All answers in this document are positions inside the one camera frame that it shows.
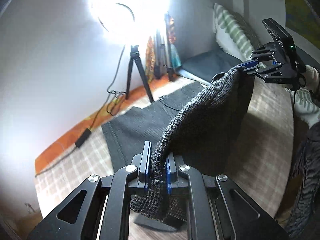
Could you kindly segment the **gloved right hand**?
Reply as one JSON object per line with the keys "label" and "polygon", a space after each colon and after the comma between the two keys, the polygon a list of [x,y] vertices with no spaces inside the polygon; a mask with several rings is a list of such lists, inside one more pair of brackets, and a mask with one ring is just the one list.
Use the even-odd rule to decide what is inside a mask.
{"label": "gloved right hand", "polygon": [[306,89],[312,91],[313,95],[318,96],[319,95],[319,71],[310,66],[306,65],[306,72],[303,73],[303,76],[305,77],[305,87]]}

